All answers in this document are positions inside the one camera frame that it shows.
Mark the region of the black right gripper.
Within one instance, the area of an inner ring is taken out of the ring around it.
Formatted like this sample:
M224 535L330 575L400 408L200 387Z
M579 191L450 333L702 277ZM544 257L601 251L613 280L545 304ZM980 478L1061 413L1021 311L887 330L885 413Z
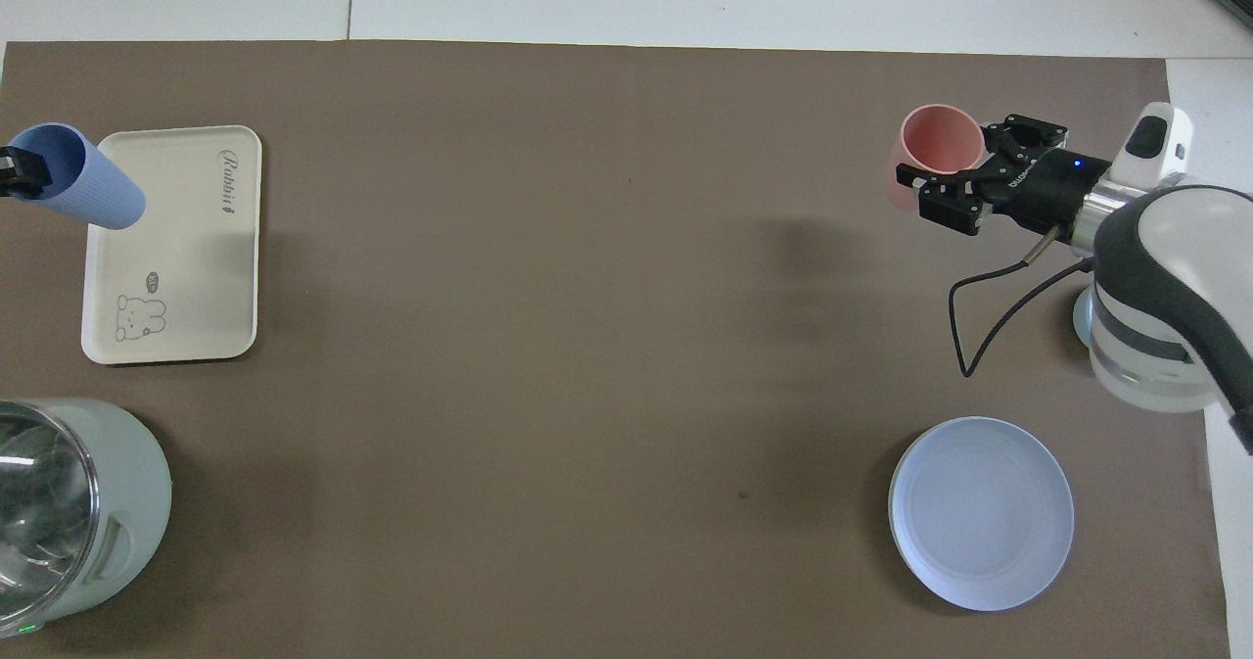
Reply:
M1068 127L1020 114L984 127L984 147L991 155L1034 158L1042 154L1032 164L1012 172L1007 180L991 183L989 203L994 213L1039 236L1053 229L1058 236L1073 236L1084 199L1113 164L1063 149L1068 137ZM989 212L989 203L971 187L972 177L971 170L937 173L916 165L896 165L896 180L913 190L922 221L971 238L980 234Z

